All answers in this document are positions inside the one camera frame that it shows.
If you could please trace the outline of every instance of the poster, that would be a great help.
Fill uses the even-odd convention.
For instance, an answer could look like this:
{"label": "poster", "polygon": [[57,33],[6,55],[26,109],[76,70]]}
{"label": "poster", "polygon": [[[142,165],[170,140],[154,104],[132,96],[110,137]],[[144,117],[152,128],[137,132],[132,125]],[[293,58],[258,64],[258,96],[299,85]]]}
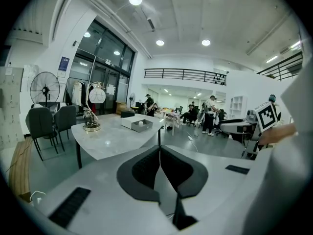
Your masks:
{"label": "poster", "polygon": [[59,64],[59,69],[58,69],[58,77],[65,77],[65,74],[67,72],[67,66],[69,63],[69,58],[67,57],[62,57],[60,64]]}

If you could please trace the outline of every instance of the dark gray chair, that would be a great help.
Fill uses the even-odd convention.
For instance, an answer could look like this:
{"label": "dark gray chair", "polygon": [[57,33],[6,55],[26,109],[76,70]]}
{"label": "dark gray chair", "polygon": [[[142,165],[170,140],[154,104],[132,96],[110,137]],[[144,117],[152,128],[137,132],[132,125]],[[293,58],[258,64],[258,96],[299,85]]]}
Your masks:
{"label": "dark gray chair", "polygon": [[53,138],[55,131],[53,128],[52,119],[53,117],[52,117],[50,110],[46,107],[42,107],[42,108],[30,109],[25,120],[27,128],[30,132],[30,135],[32,139],[34,140],[34,144],[36,146],[39,157],[41,158],[42,161],[43,161],[43,158],[41,157],[41,154],[39,152],[40,147],[39,147],[37,138],[48,136],[50,139],[50,142],[53,141],[55,151],[58,154],[58,150],[57,150],[57,147],[55,146],[55,142]]}
{"label": "dark gray chair", "polygon": [[67,139],[68,138],[68,129],[70,129],[73,125],[76,124],[76,107],[75,106],[63,106],[54,114],[54,123],[55,129],[59,133],[59,138],[61,141],[61,146],[63,151],[64,146],[61,139],[60,132],[67,131]]}

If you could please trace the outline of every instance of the office chair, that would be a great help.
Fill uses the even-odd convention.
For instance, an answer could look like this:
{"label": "office chair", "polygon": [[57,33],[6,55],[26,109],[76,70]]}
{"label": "office chair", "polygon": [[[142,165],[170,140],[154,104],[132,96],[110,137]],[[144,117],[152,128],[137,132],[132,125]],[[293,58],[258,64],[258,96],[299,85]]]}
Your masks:
{"label": "office chair", "polygon": [[55,130],[59,133],[59,138],[61,141],[61,146],[63,151],[64,146],[61,139],[61,131],[67,131],[68,138],[68,129],[76,124],[76,107],[75,106],[63,106],[54,114]]}
{"label": "office chair", "polygon": [[43,158],[39,152],[40,147],[37,138],[48,136],[50,142],[53,141],[54,149],[58,154],[58,150],[57,147],[55,146],[53,138],[55,132],[53,129],[52,114],[48,108],[42,107],[30,109],[29,112],[27,113],[25,122],[31,135],[31,138],[34,140],[34,144],[41,161],[43,161]]}
{"label": "office chair", "polygon": [[199,113],[199,111],[200,111],[200,109],[196,109],[196,112],[197,112],[197,114],[195,115],[195,119],[193,119],[193,120],[189,120],[188,119],[188,123],[189,123],[189,125],[188,126],[190,126],[190,124],[193,124],[194,126],[196,126],[196,121],[197,121],[197,119],[198,119],[198,113]]}
{"label": "office chair", "polygon": [[[220,121],[224,120],[225,114],[226,114],[226,112],[223,109],[221,109],[221,112],[219,113],[219,123],[220,123]],[[215,134],[216,134],[216,136],[218,136],[218,134],[222,134],[224,136],[224,138],[226,138],[226,136],[227,136],[227,134],[224,133],[220,128],[215,131]]]}

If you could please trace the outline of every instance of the ceiling light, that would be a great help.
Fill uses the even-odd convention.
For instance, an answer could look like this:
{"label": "ceiling light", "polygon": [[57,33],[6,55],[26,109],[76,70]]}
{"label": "ceiling light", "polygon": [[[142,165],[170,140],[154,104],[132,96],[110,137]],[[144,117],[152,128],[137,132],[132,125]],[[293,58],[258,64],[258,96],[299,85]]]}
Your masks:
{"label": "ceiling light", "polygon": [[129,0],[132,5],[140,5],[142,0]]}
{"label": "ceiling light", "polygon": [[202,41],[202,44],[203,44],[204,46],[209,46],[209,45],[211,44],[211,41],[210,41],[210,40],[207,40],[207,39],[204,39],[204,40]]}
{"label": "ceiling light", "polygon": [[88,31],[85,32],[84,37],[90,37],[90,33]]}
{"label": "ceiling light", "polygon": [[273,60],[276,59],[277,57],[278,57],[278,56],[272,57],[271,59],[267,60],[266,63],[269,63],[269,62],[273,61]]}
{"label": "ceiling light", "polygon": [[158,46],[163,46],[163,45],[164,45],[164,41],[162,41],[162,40],[157,40],[156,44],[157,44]]}
{"label": "ceiling light", "polygon": [[301,42],[298,41],[298,42],[296,42],[294,45],[290,46],[290,48],[291,48],[291,49],[292,49],[292,48],[295,48],[295,47],[298,46],[300,43],[301,43]]}

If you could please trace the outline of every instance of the door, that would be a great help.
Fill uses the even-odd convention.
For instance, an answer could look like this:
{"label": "door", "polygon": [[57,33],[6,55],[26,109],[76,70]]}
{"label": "door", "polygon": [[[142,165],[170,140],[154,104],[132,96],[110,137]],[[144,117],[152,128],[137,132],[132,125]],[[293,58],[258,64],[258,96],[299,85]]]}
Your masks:
{"label": "door", "polygon": [[[103,65],[95,64],[90,80],[92,82],[102,82],[102,86],[106,92],[106,100],[104,101],[104,103],[95,104],[95,114],[104,115],[114,113],[118,72]],[[112,90],[111,93],[108,93],[108,87],[114,87],[114,90]]]}

